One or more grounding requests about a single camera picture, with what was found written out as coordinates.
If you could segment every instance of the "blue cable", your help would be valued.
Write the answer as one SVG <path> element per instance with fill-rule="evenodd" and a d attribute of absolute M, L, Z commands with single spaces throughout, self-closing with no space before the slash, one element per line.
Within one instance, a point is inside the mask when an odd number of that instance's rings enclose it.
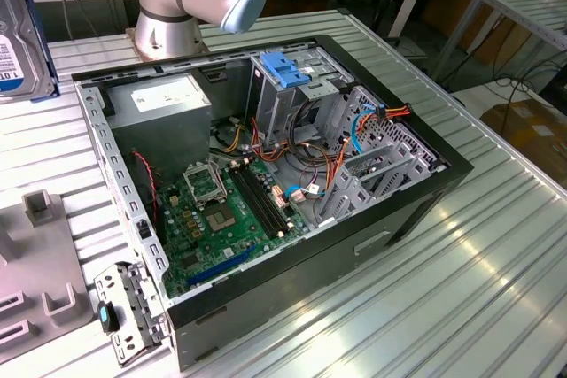
<path fill-rule="evenodd" d="M 290 186 L 290 188 L 285 191 L 285 197 L 286 197 L 286 198 L 289 198 L 290 195 L 291 195 L 291 193 L 292 193 L 293 191 L 295 191 L 295 190 L 298 190 L 298 189 L 301 189 L 301 187 L 300 187 L 300 186 L 297 186 L 297 185 L 295 185 L 295 186 Z"/>
<path fill-rule="evenodd" d="M 359 144 L 358 136 L 356 135 L 356 123 L 358 122 L 360 117 L 364 117 L 365 115 L 373 114 L 375 111 L 376 110 L 365 110 L 365 111 L 361 112 L 360 114 L 358 114 L 353 120 L 353 125 L 351 126 L 351 136 L 353 138 L 353 146 L 357 151 L 359 151 L 359 153 L 362 153 L 362 147 Z"/>

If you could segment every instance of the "label sticker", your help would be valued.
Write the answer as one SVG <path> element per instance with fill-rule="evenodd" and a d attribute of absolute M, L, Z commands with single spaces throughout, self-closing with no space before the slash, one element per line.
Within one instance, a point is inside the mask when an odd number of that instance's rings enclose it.
<path fill-rule="evenodd" d="M 555 136 L 555 133 L 547 126 L 532 126 L 532 129 L 540 136 Z"/>
<path fill-rule="evenodd" d="M 24 74 L 12 42 L 0 35 L 0 92 L 17 89 L 24 82 Z"/>
<path fill-rule="evenodd" d="M 309 186 L 307 186 L 307 192 L 317 195 L 319 193 L 319 185 L 311 183 Z"/>
<path fill-rule="evenodd" d="M 234 256 L 234 251 L 230 247 L 222 250 L 222 253 L 224 254 L 224 257 L 226 257 L 226 258 L 231 258 L 232 256 Z"/>
<path fill-rule="evenodd" d="M 514 108 L 516 114 L 523 119 L 529 119 L 530 117 L 533 117 L 532 112 L 524 106 L 513 106 L 512 108 Z"/>
<path fill-rule="evenodd" d="M 134 90 L 131 96 L 139 112 L 180 103 L 194 108 L 203 104 L 202 96 L 187 77 L 154 88 Z"/>

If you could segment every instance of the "motherboard chip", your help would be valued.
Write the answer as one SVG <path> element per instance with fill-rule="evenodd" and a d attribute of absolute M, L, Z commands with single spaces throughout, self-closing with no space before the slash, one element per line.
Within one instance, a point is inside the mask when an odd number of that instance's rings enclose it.
<path fill-rule="evenodd" d="M 234 213 L 226 204 L 217 204 L 209 207 L 203 211 L 203 214 L 213 232 L 228 228 L 237 222 Z"/>
<path fill-rule="evenodd" d="M 183 257 L 181 259 L 181 262 L 184 267 L 189 268 L 195 266 L 198 263 L 198 258 L 194 253 L 192 253 L 186 257 Z"/>

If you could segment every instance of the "metal chassis frame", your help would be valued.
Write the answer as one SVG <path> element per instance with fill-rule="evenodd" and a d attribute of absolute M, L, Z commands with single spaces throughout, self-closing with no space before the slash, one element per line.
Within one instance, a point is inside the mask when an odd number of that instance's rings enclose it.
<path fill-rule="evenodd" d="M 269 50 L 271 47 L 289 47 L 290 49 L 292 49 L 296 46 L 299 47 L 301 45 L 307 45 L 308 42 L 315 42 L 318 45 L 323 46 L 327 53 L 329 53 L 333 59 L 337 60 L 348 73 L 355 75 L 358 81 L 366 86 L 370 93 L 380 93 L 380 98 L 386 104 L 389 104 L 393 107 L 402 106 L 401 101 L 390 90 L 388 90 L 364 66 L 362 66 L 356 59 L 351 57 L 350 54 L 348 54 L 329 36 L 312 36 L 286 42 L 262 44 L 259 46 L 248 47 L 244 51 L 252 55 L 254 53 L 258 53 L 259 51 Z M 199 63 L 213 64 L 214 62 L 225 61 L 227 59 L 230 59 L 230 54 L 232 52 L 237 52 L 238 54 L 240 54 L 242 53 L 242 51 L 243 49 L 239 48 L 214 53 L 213 55 L 216 55 L 214 61 L 208 60 L 208 58 L 212 54 L 203 54 L 191 58 L 170 60 L 167 61 L 166 64 L 164 64 L 164 61 L 160 61 L 155 63 L 145 63 L 143 65 L 122 66 L 91 73 L 79 73 L 74 75 L 73 78 L 75 81 L 75 86 L 79 87 L 81 84 L 83 85 L 80 98 L 84 102 L 84 108 L 86 110 L 85 115 L 89 117 L 91 123 L 95 125 L 95 128 L 98 128 L 102 125 L 102 121 L 98 117 L 103 114 L 100 108 L 94 104 L 94 99 L 89 98 L 89 96 L 97 95 L 97 90 L 93 90 L 93 87 L 96 87 L 96 84 L 94 84 L 95 82 L 112 80 L 113 76 L 117 76 L 117 74 L 119 75 L 119 77 L 124 75 L 132 75 L 128 73 L 132 73 L 134 70 L 136 70 L 141 75 L 154 74 L 157 73 L 157 71 L 154 69 L 155 66 L 159 66 L 163 71 L 178 70 L 181 72 L 185 66 L 190 66 L 192 68 Z M 429 179 L 422 181 L 403 192 L 392 194 L 391 204 L 396 204 L 398 206 L 409 204 L 411 200 L 422 199 L 424 194 L 438 194 L 439 192 L 445 192 L 448 188 L 454 187 L 472 169 L 470 163 L 468 163 L 456 150 L 454 150 L 448 143 L 446 143 L 443 138 L 441 138 L 428 125 L 426 125 L 418 116 L 408 116 L 404 119 L 404 122 L 409 128 L 413 130 L 413 132 L 415 132 L 418 138 L 422 139 L 422 143 L 428 146 L 430 150 L 436 152 L 436 154 L 440 158 L 443 158 L 447 162 L 447 164 L 449 164 L 449 168 L 442 171 L 441 173 L 431 176 Z M 109 132 L 107 132 L 106 136 L 104 136 L 100 142 L 97 141 L 93 143 L 93 145 L 96 146 L 98 150 L 104 149 L 106 155 L 111 156 L 110 161 L 108 161 L 108 163 L 110 163 L 111 165 L 109 166 L 107 163 L 106 167 L 104 167 L 106 169 L 106 172 L 113 172 L 114 174 L 117 174 L 120 171 L 117 167 L 121 167 L 120 153 L 118 152 L 118 150 L 113 148 L 113 137 L 112 135 L 108 135 L 108 133 Z M 128 174 L 126 176 L 123 176 L 122 179 L 124 180 L 122 184 L 131 183 L 129 182 Z M 126 196 L 122 194 L 120 196 L 125 199 L 125 205 L 131 205 L 131 202 L 136 201 L 138 202 L 138 204 L 140 204 L 138 196 L 134 192 Z M 158 254 L 155 254 L 153 258 L 148 258 L 148 252 L 156 252 L 155 248 L 150 250 L 150 245 L 154 244 L 157 246 L 157 236 L 153 234 L 152 230 L 151 237 L 143 240 L 135 226 L 135 221 L 138 222 L 140 219 L 149 221 L 147 215 L 144 211 L 136 210 L 135 212 L 128 212 L 130 215 L 130 220 L 127 220 L 126 212 L 123 211 L 123 208 L 120 207 L 119 210 L 121 210 L 120 217 L 123 219 L 123 222 L 128 223 L 128 229 L 130 230 L 130 238 L 132 242 L 135 246 L 142 244 L 145 247 L 144 258 L 146 259 L 146 264 L 151 265 L 152 273 L 156 273 L 157 276 L 160 276 L 161 274 L 163 274 L 164 266 L 167 265 L 167 259 L 161 256 L 159 250 L 157 250 Z M 345 225 L 345 222 L 338 223 L 334 227 L 321 229 L 321 232 L 324 233 L 331 232 L 334 235 L 332 238 L 319 237 L 306 239 L 305 243 L 309 242 L 311 244 L 310 250 L 304 250 L 305 252 L 299 253 L 297 252 L 297 250 L 294 250 L 294 248 L 297 247 L 288 248 L 287 250 L 281 252 L 280 255 L 271 258 L 270 261 L 265 261 L 256 265 L 256 267 L 262 269 L 258 273 L 247 274 L 244 271 L 240 274 L 235 274 L 230 279 L 230 282 L 219 281 L 214 286 L 209 282 L 208 284 L 201 285 L 197 289 L 185 293 L 183 295 L 183 299 L 175 300 L 174 303 L 172 303 L 172 301 L 170 300 L 168 303 L 165 303 L 165 307 L 168 308 L 168 313 L 172 320 L 174 328 L 180 328 L 184 324 L 191 323 L 193 320 L 198 320 L 199 317 L 207 315 L 216 307 L 228 303 L 230 299 L 237 297 L 237 294 L 244 294 L 247 290 L 255 288 L 262 282 L 269 281 L 271 277 L 275 277 L 281 273 L 280 269 L 282 266 L 287 265 L 289 267 L 289 262 L 291 259 L 292 264 L 298 264 L 303 261 L 303 259 L 307 258 L 306 256 L 308 254 L 308 251 L 312 251 L 312 254 L 315 254 L 316 252 L 324 251 L 325 246 L 330 246 L 331 240 L 335 240 L 337 238 L 337 241 L 348 239 L 348 237 L 350 235 L 354 235 L 357 230 L 362 231 L 365 226 L 369 226 L 374 223 L 377 217 L 383 217 L 387 210 L 388 209 L 384 208 L 383 205 L 375 205 L 373 207 L 370 207 L 366 212 L 362 212 L 357 215 L 358 220 L 356 226 L 343 228 L 343 230 L 340 231 L 339 229 L 335 228 L 343 227 Z M 408 220 L 408 222 L 411 223 L 408 226 L 404 226 L 402 233 L 405 235 L 414 225 L 416 225 L 419 218 L 421 217 L 423 217 L 422 214 L 419 215 L 419 217 L 412 216 L 412 218 Z M 392 238 L 401 238 L 401 235 L 398 235 L 398 233 L 396 233 L 396 235 L 394 235 Z M 163 285 L 160 285 L 160 292 L 162 294 L 165 294 L 165 290 L 162 287 Z"/>

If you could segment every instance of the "metal rack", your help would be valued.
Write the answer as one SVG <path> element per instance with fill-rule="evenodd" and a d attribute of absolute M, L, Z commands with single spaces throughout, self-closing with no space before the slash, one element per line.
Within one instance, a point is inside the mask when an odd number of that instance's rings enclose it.
<path fill-rule="evenodd" d="M 433 80 L 439 77 L 451 53 L 461 40 L 465 30 L 474 20 L 478 8 L 482 4 L 494 8 L 494 13 L 480 30 L 469 51 L 475 49 L 484 40 L 501 15 L 514 20 L 518 25 L 541 39 L 532 53 L 537 52 L 544 42 L 559 50 L 567 50 L 567 33 L 565 32 L 567 0 L 472 0 L 445 47 L 439 53 L 439 58 L 431 74 Z"/>
<path fill-rule="evenodd" d="M 567 194 L 355 18 L 261 19 L 244 35 L 202 27 L 211 50 L 329 34 L 475 170 L 412 234 L 186 375 L 555 376 L 567 362 Z M 61 194 L 82 271 L 132 253 L 103 186 L 69 75 L 135 63 L 126 36 L 51 45 L 64 95 L 0 108 L 0 205 Z M 179 376 L 163 347 L 127 369 L 92 322 L 0 366 L 2 376 Z"/>

